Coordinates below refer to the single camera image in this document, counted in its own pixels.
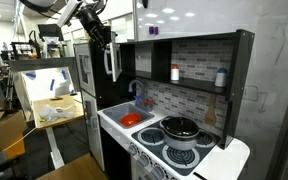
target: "spice bottle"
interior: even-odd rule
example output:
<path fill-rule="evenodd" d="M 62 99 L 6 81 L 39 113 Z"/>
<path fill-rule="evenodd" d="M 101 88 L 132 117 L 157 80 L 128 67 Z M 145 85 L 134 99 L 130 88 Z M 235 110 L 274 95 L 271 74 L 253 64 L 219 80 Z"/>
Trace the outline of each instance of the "spice bottle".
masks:
<path fill-rule="evenodd" d="M 217 87 L 225 87 L 226 86 L 226 75 L 227 70 L 225 68 L 220 68 L 217 70 L 215 86 Z"/>
<path fill-rule="evenodd" d="M 176 64 L 172 65 L 171 68 L 171 80 L 179 80 L 180 79 L 180 69 Z"/>

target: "white wall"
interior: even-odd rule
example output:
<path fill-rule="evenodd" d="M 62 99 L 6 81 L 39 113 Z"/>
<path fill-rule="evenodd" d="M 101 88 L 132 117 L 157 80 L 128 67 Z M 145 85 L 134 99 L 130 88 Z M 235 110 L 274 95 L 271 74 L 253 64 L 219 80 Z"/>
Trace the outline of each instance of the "white wall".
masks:
<path fill-rule="evenodd" d="M 256 86 L 258 98 L 243 99 L 235 135 L 251 149 L 240 179 L 265 179 L 288 106 L 288 1 L 159 0 L 149 1 L 147 9 L 140 6 L 141 0 L 136 1 L 139 40 L 232 32 L 239 28 L 255 33 L 245 89 Z M 175 11 L 166 14 L 162 12 L 164 8 Z M 149 35 L 151 25 L 159 27 L 159 35 Z"/>
<path fill-rule="evenodd" d="M 99 15 L 101 21 L 113 19 L 133 12 L 132 0 L 108 1 L 104 11 Z"/>
<path fill-rule="evenodd" d="M 24 34 L 15 34 L 13 37 L 14 42 L 26 42 L 26 38 Z"/>
<path fill-rule="evenodd" d="M 0 21 L 0 51 L 3 50 L 3 42 L 6 42 L 10 49 L 13 40 L 13 24 L 11 21 Z"/>
<path fill-rule="evenodd" d="M 27 16 L 27 15 L 22 15 L 21 17 L 21 22 L 23 25 L 23 31 L 26 39 L 29 39 L 29 34 L 32 30 L 35 30 L 36 32 L 36 39 L 37 42 L 42 45 L 42 40 L 39 38 L 39 30 L 38 30 L 38 24 L 45 24 L 48 18 L 46 17 L 33 17 L 33 16 Z"/>

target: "pot lid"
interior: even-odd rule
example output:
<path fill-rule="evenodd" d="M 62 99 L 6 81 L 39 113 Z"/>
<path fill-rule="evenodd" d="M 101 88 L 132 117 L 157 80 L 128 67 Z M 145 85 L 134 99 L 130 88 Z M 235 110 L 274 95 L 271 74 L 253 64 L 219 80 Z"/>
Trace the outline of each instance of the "pot lid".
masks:
<path fill-rule="evenodd" d="M 194 121 L 184 117 L 172 117 L 162 121 L 162 124 L 168 133 L 180 137 L 192 137 L 199 131 L 199 127 Z"/>

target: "black pot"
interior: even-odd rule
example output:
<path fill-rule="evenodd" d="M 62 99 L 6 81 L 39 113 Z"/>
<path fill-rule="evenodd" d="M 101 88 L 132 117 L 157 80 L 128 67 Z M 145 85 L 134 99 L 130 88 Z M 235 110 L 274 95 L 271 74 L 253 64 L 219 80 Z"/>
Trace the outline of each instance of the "black pot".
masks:
<path fill-rule="evenodd" d="M 171 117 L 160 122 L 165 132 L 165 142 L 178 150 L 190 150 L 196 146 L 199 133 L 197 124 L 184 117 Z"/>

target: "orange object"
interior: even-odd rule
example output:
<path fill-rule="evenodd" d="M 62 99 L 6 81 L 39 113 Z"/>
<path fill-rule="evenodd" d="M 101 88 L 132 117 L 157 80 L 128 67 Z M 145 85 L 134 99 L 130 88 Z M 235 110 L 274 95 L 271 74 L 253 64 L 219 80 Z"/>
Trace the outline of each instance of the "orange object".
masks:
<path fill-rule="evenodd" d="M 33 58 L 37 58 L 37 53 L 36 53 L 36 52 L 33 52 L 33 53 L 32 53 L 32 57 L 33 57 Z"/>
<path fill-rule="evenodd" d="M 172 65 L 172 69 L 180 69 L 180 68 L 178 67 L 178 65 L 174 64 Z"/>
<path fill-rule="evenodd" d="M 23 135 L 18 136 L 15 140 L 14 143 L 17 142 L 23 138 Z M 11 159 L 12 157 L 21 155 L 25 153 L 25 147 L 24 147 L 24 140 L 21 140 L 20 142 L 16 143 L 14 146 L 9 148 L 8 150 L 5 151 L 6 156 L 8 159 Z"/>
<path fill-rule="evenodd" d="M 142 120 L 141 116 L 137 113 L 128 113 L 121 119 L 121 124 L 124 126 L 132 126 Z"/>

